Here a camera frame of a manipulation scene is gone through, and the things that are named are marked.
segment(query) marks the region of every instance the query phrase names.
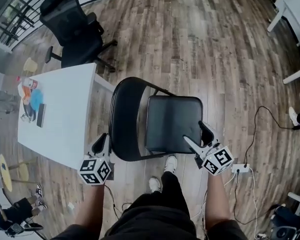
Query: plug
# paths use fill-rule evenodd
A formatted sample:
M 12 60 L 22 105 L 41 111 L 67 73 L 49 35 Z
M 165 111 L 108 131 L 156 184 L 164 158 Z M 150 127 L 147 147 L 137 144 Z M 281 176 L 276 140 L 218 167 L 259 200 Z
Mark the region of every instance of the plug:
M 249 172 L 250 165 L 245 163 L 235 163 L 231 167 L 232 173 L 247 173 Z

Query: chair backrest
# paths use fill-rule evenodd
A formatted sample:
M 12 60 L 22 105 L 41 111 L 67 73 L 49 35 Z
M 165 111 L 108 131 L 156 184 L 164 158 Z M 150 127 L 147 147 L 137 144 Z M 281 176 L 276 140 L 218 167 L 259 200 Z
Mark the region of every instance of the chair backrest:
M 142 95 L 148 82 L 137 77 L 122 80 L 115 88 L 110 110 L 111 148 L 124 161 L 138 161 L 137 117 Z
M 61 46 L 65 46 L 88 25 L 79 0 L 45 0 L 40 6 L 40 21 L 47 26 Z

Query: round table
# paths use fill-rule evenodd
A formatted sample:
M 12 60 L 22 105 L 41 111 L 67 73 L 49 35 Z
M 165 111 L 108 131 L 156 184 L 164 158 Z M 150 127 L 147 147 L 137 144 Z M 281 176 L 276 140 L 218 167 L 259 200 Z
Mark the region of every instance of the round table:
M 16 165 L 8 166 L 4 155 L 0 154 L 0 172 L 1 172 L 2 180 L 6 188 L 10 192 L 12 192 L 12 182 L 38 184 L 38 182 L 28 181 L 29 171 L 27 165 L 30 163 L 34 163 L 35 161 L 37 161 L 36 158 L 29 161 L 21 161 Z M 14 169 L 18 169 L 18 174 L 21 180 L 11 179 L 10 171 Z

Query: black office chair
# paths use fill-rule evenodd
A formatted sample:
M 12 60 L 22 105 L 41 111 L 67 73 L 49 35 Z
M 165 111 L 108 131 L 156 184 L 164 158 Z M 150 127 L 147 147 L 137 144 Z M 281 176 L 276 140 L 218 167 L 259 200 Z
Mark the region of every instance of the black office chair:
M 145 148 L 150 155 L 142 156 L 137 121 L 146 87 L 155 89 L 155 92 L 148 99 L 145 130 Z M 176 96 L 140 78 L 128 77 L 116 86 L 112 96 L 109 123 L 111 147 L 120 159 L 128 162 L 174 153 L 193 154 L 183 136 L 200 145 L 203 133 L 199 121 L 202 120 L 203 104 L 197 97 Z
M 107 66 L 110 72 L 116 69 L 98 58 L 98 55 L 116 46 L 116 40 L 104 45 L 101 35 L 104 29 L 92 12 L 88 15 L 82 10 L 79 0 L 45 0 L 40 6 L 40 21 L 47 26 L 63 46 L 62 56 L 53 53 L 51 46 L 45 56 L 45 63 L 51 58 L 61 61 L 61 67 L 71 67 L 94 60 Z

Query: blue cloth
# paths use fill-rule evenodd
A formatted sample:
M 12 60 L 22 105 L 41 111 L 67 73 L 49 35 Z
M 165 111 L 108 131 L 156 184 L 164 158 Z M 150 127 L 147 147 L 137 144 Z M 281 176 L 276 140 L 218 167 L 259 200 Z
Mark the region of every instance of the blue cloth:
M 31 100 L 30 100 L 31 107 L 35 111 L 38 111 L 39 106 L 40 106 L 41 103 L 43 103 L 43 101 L 44 101 L 43 93 L 38 89 L 34 89 L 31 93 Z

